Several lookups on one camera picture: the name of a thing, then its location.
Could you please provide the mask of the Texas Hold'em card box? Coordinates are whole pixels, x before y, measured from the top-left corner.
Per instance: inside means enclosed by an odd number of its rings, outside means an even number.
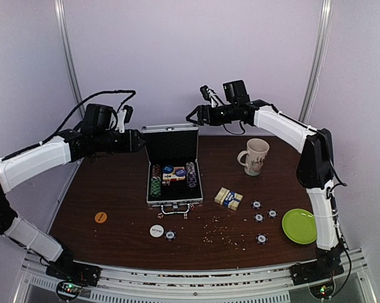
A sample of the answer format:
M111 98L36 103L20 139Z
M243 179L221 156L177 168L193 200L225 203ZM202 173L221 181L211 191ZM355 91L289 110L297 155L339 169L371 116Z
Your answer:
M224 208L236 211L243 197L243 195L237 192L221 187L217 195L214 197L214 202L223 206Z

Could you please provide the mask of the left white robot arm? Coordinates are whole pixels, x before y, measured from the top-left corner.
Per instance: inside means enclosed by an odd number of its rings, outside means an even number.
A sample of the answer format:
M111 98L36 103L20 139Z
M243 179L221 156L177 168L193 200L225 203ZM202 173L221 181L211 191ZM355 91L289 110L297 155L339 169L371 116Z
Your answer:
M92 157L97 153L134 153L145 145L140 131L106 130L98 134L82 134L67 129L47 143L9 158L0 159L0 235L37 253L51 264L65 280L79 273L73 253L55 238L25 220L10 206L6 198L12 189L54 167Z

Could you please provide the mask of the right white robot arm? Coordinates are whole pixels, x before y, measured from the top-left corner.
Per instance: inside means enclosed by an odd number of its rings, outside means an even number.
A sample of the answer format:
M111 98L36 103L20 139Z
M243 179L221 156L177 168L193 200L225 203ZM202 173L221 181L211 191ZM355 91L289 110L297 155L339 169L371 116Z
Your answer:
M305 125L279 111L273 104L255 100L242 105L199 105L186 121L203 126L221 126L241 121L274 134L300 154L297 179L306 189L316 223L316 260L290 267L295 285L331 278L344 272L340 256L338 208L333 191L338 176L333 165L331 133Z

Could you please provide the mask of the aluminium poker case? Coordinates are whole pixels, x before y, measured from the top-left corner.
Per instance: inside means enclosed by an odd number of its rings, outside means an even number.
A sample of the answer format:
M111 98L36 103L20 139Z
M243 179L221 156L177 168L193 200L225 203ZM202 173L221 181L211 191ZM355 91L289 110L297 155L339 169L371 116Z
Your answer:
M163 217L168 215L189 215L191 205L203 203L203 189L201 173L198 164L199 128L191 123L168 124L142 127L142 135L146 141L146 154L148 157L148 180L146 203L150 208L158 208ZM150 195L150 181L152 166L159 164L161 168L166 165L185 167L193 162L196 167L197 186L190 188L186 178L183 181L163 181L161 195L153 198Z

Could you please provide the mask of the orange big blind button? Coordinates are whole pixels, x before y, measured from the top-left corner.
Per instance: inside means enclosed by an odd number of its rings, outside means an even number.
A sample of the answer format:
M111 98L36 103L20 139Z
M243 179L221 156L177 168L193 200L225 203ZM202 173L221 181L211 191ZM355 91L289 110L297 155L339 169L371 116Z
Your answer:
M100 211L98 213L95 214L94 216L94 221L98 224L102 224L102 223L105 223L108 219L108 216L106 214L106 212L104 211Z

